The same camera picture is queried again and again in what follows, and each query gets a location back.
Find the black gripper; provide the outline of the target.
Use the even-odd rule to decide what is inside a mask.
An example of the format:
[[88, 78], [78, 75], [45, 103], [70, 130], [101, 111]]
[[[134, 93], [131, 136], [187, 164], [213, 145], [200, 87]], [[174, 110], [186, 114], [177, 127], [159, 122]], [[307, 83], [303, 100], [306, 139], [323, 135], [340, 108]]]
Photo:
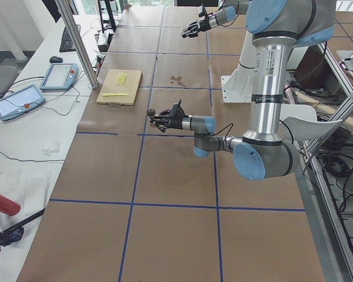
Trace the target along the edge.
[[191, 116], [179, 113], [169, 114], [169, 116], [153, 116], [150, 117], [152, 127], [157, 128], [162, 133], [167, 129], [191, 130]]
[[182, 30], [182, 38], [194, 38], [199, 32], [206, 32], [214, 27], [214, 17], [206, 16], [198, 21], [189, 24]]

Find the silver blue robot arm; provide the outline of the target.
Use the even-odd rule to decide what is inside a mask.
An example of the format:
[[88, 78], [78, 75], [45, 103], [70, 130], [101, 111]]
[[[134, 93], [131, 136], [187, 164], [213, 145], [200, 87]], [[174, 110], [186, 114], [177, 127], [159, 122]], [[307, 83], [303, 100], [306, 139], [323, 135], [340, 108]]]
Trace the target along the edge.
[[194, 38], [200, 32], [233, 22], [238, 15], [246, 14], [249, 3], [250, 1], [218, 1], [217, 11], [210, 13], [201, 5], [198, 8], [198, 19], [181, 31], [182, 38]]
[[279, 124], [284, 94], [287, 59], [292, 48], [328, 41], [334, 33], [335, 1], [221, 1], [219, 11], [199, 11], [199, 20], [182, 31], [196, 37], [245, 14], [246, 28], [255, 46], [249, 129], [242, 137], [220, 136], [212, 116], [187, 115], [179, 103], [156, 113], [147, 111], [150, 124], [194, 133], [194, 154], [232, 153], [238, 173], [245, 179], [262, 180], [292, 173], [299, 164], [294, 146], [298, 136], [287, 125], [289, 136], [280, 137]]

